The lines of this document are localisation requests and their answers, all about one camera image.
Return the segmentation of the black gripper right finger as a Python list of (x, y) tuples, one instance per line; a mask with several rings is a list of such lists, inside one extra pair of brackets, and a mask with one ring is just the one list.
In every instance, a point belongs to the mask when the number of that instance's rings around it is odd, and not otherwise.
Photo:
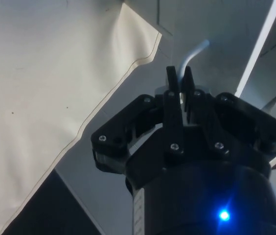
[(276, 153), (276, 118), (235, 95), (224, 92), (212, 96), (194, 84), (186, 67), (183, 77), (187, 122), (200, 125), (208, 143), (220, 142), (229, 149), (237, 140), (265, 154)]

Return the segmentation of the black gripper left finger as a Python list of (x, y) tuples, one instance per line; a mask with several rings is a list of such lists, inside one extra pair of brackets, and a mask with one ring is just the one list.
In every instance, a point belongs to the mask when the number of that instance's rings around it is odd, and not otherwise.
[(130, 146), (162, 124), (165, 156), (173, 161), (184, 154), (180, 89), (174, 66), (166, 68), (168, 88), (155, 96), (143, 94), (129, 103), (91, 136), (96, 167), (104, 172), (124, 172)]

